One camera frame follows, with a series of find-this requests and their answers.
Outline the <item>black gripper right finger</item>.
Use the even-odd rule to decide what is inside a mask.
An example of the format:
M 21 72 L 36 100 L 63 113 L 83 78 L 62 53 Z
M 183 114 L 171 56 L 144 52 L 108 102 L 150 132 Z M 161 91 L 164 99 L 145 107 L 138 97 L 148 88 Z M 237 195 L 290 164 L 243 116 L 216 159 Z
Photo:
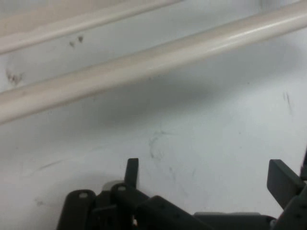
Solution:
M 282 160 L 270 160 L 267 188 L 283 209 L 273 230 L 307 228 L 307 183 Z

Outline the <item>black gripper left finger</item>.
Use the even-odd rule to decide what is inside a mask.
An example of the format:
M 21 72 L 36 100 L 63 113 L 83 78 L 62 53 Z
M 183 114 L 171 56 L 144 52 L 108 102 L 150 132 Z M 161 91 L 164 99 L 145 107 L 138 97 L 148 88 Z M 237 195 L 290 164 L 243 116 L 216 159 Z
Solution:
M 160 196 L 137 189 L 139 160 L 127 162 L 124 181 L 96 195 L 76 190 L 65 199 L 59 230 L 205 230 L 206 224 Z

